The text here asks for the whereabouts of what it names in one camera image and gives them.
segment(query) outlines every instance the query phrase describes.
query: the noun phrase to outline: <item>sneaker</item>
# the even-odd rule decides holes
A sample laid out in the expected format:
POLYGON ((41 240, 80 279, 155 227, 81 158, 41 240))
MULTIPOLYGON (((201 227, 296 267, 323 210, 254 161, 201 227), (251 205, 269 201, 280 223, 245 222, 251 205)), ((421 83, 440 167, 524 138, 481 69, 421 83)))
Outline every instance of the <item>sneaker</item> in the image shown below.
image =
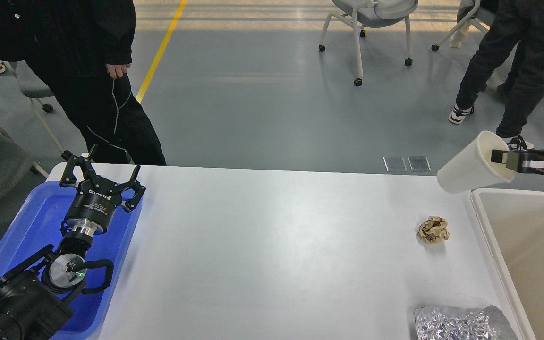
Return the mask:
POLYGON ((497 86, 497 94, 501 97, 503 101, 506 101, 509 97, 509 92, 511 92, 511 89, 507 89, 507 85, 505 83, 500 84, 497 86))
POLYGON ((455 104, 452 112, 449 115, 449 122, 459 125, 463 122, 463 119, 466 116, 471 116, 473 114, 473 106, 467 109, 461 109, 458 105, 455 104))
POLYGON ((503 141, 509 147, 509 150, 531 150, 535 148, 535 145, 531 142, 526 142, 522 136, 503 138, 503 141))

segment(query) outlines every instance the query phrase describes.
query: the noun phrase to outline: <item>gray chair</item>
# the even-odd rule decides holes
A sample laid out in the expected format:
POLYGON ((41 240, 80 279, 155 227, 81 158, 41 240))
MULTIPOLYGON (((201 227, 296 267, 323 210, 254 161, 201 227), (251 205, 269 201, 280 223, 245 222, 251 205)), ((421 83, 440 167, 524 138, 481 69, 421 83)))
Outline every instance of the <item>gray chair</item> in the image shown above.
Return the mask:
MULTIPOLYGON (((32 172, 36 172, 38 174, 41 174, 41 176, 43 176, 45 178, 47 178, 49 176, 48 172, 46 170, 44 170, 41 167, 41 165, 39 165, 37 162, 33 161, 32 159, 30 159, 28 157, 28 153, 26 153, 19 146, 14 144, 13 139, 11 138, 9 133, 7 133, 7 131, 5 129, 3 129, 3 127, 1 127, 1 125, 0 125, 0 133, 1 133, 0 143, 2 145, 7 145, 7 147, 5 149, 6 150, 11 150, 10 154, 14 153, 15 155, 17 155, 19 160, 22 159, 24 162, 28 162, 28 164, 32 164, 32 167, 31 167, 32 172)), ((15 159, 16 156, 7 155, 7 156, 3 157, 3 159, 5 159, 6 157, 7 157, 7 159, 12 160, 12 159, 15 159)), ((4 167, 5 168, 11 168, 12 172, 17 171, 17 170, 15 170, 16 169, 15 167, 9 167, 9 166, 4 166, 4 167)))
POLYGON ((41 81, 41 79, 39 79, 39 77, 37 77, 37 75, 33 73, 33 71, 26 64, 26 62, 6 62, 6 64, 8 65, 8 68, 14 73, 14 76, 18 81, 18 87, 20 88, 20 91, 22 92, 24 97, 28 98, 28 103, 31 106, 31 110, 35 114, 35 117, 37 117, 37 120, 41 122, 41 125, 43 125, 45 131, 47 131, 47 134, 56 145, 56 148, 58 148, 58 150, 63 153, 64 148, 62 148, 62 145, 58 141, 58 138, 56 138, 56 135, 54 135, 50 127, 47 125, 45 119, 43 119, 43 114, 39 112, 34 102, 37 101, 41 105, 43 111, 47 113, 52 113, 54 111, 54 107, 50 104, 44 103, 41 98, 53 97, 54 93, 50 90, 49 86, 43 83, 43 81, 41 81))
POLYGON ((413 64, 409 15, 417 9, 417 0, 367 0, 364 2, 363 0, 333 0, 333 4, 341 9, 343 13, 331 12, 327 15, 322 35, 320 36, 318 49, 320 52, 326 50, 326 47, 323 44, 324 35, 326 35, 326 30, 329 28, 331 17, 336 17, 339 21, 350 26, 354 30, 356 61, 358 65, 358 77, 354 79, 355 86, 361 86, 364 77, 359 37, 366 36, 365 28, 367 27, 387 27, 404 20, 406 24, 406 45, 408 48, 408 57, 404 61, 404 65, 410 66, 413 64))
MULTIPOLYGON (((474 26, 484 34, 488 33, 488 28, 486 28, 486 26, 482 24, 485 24, 487 26, 492 25, 495 14, 492 11, 485 9, 484 7, 480 7, 480 2, 481 0, 473 1, 473 8, 471 9, 471 11, 469 11, 467 15, 459 20, 459 22, 457 22, 457 24, 453 28, 451 28, 449 32, 446 33, 437 43, 434 43, 434 45, 432 45, 432 51, 438 51, 440 49, 440 45, 442 45, 447 39, 449 39, 449 37, 453 36, 453 34, 455 33, 458 33, 460 35, 459 40, 464 39, 470 25, 474 26)), ((455 47, 460 47, 460 42, 455 43, 455 47)))

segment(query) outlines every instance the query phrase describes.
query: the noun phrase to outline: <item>blue tray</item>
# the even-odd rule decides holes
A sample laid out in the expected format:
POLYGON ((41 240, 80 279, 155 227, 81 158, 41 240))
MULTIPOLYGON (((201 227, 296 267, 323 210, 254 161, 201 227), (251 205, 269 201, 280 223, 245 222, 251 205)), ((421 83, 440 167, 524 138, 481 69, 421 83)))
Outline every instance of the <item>blue tray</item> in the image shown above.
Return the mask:
MULTIPOLYGON (((48 243, 54 245, 54 249, 58 247, 62 240, 60 222, 76 193, 76 189, 60 187, 56 181, 42 183, 33 189, 0 242, 0 277, 48 243)), ((73 317, 52 339, 84 340, 100 327, 141 208, 142 204, 139 204, 132 213, 117 208, 108 232, 93 237, 93 246, 88 250, 86 260, 111 260, 114 263, 112 283, 104 292, 79 295, 74 299, 70 304, 73 317)), ((88 271, 85 280, 88 288, 98 287, 104 281, 104 269, 88 271)))

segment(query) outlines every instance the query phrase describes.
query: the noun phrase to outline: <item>gray floor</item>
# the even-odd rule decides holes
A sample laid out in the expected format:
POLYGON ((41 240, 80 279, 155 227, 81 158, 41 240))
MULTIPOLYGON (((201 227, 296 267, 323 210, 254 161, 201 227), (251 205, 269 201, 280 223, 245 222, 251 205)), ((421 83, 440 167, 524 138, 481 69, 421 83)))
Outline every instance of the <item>gray floor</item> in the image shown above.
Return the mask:
MULTIPOLYGON (((129 74, 137 92, 179 0, 135 3, 129 74)), ((460 126, 447 121, 482 37, 472 28, 461 49, 446 43, 430 51, 457 6, 421 0, 412 16, 411 67, 404 66, 403 23, 369 30, 361 40, 364 84, 356 88, 349 28, 333 22, 326 52, 317 49, 330 0, 187 0, 142 104, 174 166, 385 174, 384 156, 421 155, 434 176, 480 131, 495 130, 503 104, 494 89, 511 61, 488 81, 474 116, 460 126)), ((84 152, 78 131, 49 102, 56 113, 45 118, 63 146, 84 152)), ((0 75, 0 123, 46 170, 61 161, 8 74, 0 75)), ((523 135, 544 149, 544 99, 523 135)), ((495 187, 544 191, 544 177, 519 174, 495 187)), ((18 202, 24 196, 18 192, 18 202)))

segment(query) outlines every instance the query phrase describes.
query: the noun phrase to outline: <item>paper cup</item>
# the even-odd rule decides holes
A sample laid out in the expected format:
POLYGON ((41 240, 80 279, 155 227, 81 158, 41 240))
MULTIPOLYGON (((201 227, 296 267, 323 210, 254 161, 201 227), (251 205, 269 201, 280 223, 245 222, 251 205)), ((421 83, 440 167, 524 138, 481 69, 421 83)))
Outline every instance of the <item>paper cup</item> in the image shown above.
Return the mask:
POLYGON ((492 163, 492 150, 509 150, 503 139, 490 131, 482 131, 442 169, 438 170, 438 183, 447 192, 468 191, 496 183, 509 183, 516 172, 505 164, 492 163))

